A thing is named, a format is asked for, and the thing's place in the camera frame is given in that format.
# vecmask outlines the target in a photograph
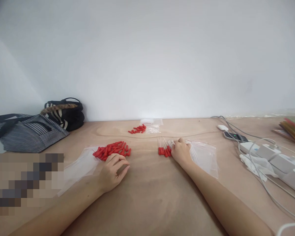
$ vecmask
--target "bag handle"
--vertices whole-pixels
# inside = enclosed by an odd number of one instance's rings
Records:
[[[81,103],[78,99],[76,99],[76,98],[65,98],[65,99],[63,99],[63,100],[67,100],[67,99],[75,99],[75,100],[77,100],[79,103]]]
[[[9,119],[11,117],[17,116],[17,114],[9,114],[9,115],[1,115],[0,116],[0,123],[5,123],[0,128],[0,138],[5,135],[5,133],[8,131],[9,128],[11,128],[13,125],[15,125],[19,121],[28,120],[29,118],[32,118],[33,116],[29,117],[22,117],[22,118],[16,118],[16,119]]]

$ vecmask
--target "white cloth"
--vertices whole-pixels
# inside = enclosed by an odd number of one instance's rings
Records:
[[[249,158],[249,154],[246,154],[246,155],[240,154],[239,157],[241,161],[246,164],[248,170],[250,170],[255,175],[259,176],[255,166],[253,165],[252,161]],[[274,173],[272,165],[268,162],[267,159],[261,158],[261,157],[254,157],[254,156],[251,156],[251,158],[253,159],[253,162],[255,163],[256,167],[261,173],[272,175],[274,178],[278,178],[277,174]],[[261,174],[260,176],[263,181],[267,180],[267,178],[264,175]]]

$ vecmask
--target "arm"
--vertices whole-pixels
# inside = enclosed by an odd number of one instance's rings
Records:
[[[117,170],[127,165],[117,175]],[[129,162],[124,156],[112,154],[106,160],[98,177],[92,176],[75,191],[69,190],[63,194],[56,205],[32,219],[19,229],[14,235],[51,235],[58,236],[96,199],[102,194],[114,189],[126,175]]]
[[[191,159],[190,144],[175,141],[172,156],[195,182],[212,211],[230,236],[274,235],[269,227],[241,200]]]

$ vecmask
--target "clear plastic bag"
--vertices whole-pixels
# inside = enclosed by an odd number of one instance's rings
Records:
[[[141,119],[140,125],[144,124],[147,128],[146,133],[160,133],[160,126],[163,125],[163,119]]]
[[[191,144],[190,155],[195,164],[203,169],[206,173],[218,179],[219,167],[216,161],[216,147],[198,141],[186,140],[186,143]],[[172,148],[174,141],[169,140],[167,144]]]
[[[93,174],[96,166],[101,162],[101,160],[93,156],[93,153],[98,147],[105,147],[105,145],[88,146],[84,148],[79,158],[64,169],[63,187],[57,193],[58,197],[76,182],[80,181],[84,176]]]

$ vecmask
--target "black and white striped bag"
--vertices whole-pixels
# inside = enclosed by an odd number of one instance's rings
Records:
[[[68,135],[43,115],[0,116],[0,141],[6,151],[39,153]]]

